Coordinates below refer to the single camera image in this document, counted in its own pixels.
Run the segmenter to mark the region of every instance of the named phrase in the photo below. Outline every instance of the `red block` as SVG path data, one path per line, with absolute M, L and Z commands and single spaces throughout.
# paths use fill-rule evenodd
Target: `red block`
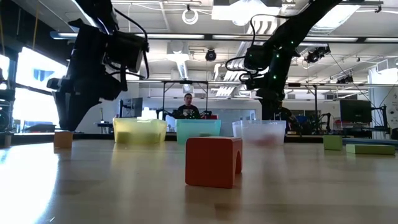
M 242 173 L 242 139 L 190 138 L 185 154 L 185 183 L 231 189 Z

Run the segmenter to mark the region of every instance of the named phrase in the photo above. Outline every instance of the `yellow plastic container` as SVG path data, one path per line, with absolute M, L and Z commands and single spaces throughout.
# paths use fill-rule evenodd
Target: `yellow plastic container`
M 114 118 L 114 140 L 121 144 L 155 144 L 166 137 L 166 121 L 159 119 Z

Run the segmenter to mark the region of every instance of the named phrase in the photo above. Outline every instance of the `security camera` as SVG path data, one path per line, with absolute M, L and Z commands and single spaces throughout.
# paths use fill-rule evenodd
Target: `security camera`
M 207 53 L 206 53 L 206 61 L 212 62 L 212 61 L 216 60 L 216 58 L 217 58 L 217 54 L 214 51 L 214 49 L 208 49 Z

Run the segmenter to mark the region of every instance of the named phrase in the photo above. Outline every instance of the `teal plastic container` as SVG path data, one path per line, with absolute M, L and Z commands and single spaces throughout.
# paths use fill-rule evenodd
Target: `teal plastic container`
M 220 136 L 221 120 L 176 119 L 178 144 L 185 144 L 188 138 Z

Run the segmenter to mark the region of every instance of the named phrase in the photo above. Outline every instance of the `wooden block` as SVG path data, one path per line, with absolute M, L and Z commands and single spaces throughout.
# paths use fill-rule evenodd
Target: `wooden block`
M 187 140 L 185 183 L 194 186 L 233 188 L 242 173 L 241 138 L 208 137 Z
M 342 150 L 343 137 L 342 136 L 323 136 L 323 148 L 325 150 Z
M 54 147 L 60 149 L 71 149 L 73 133 L 69 131 L 57 131 L 54 133 Z
M 380 155 L 395 155 L 396 149 L 394 146 L 385 145 L 364 145 L 364 144 L 348 144 L 346 145 L 347 153 L 355 154 L 380 154 Z

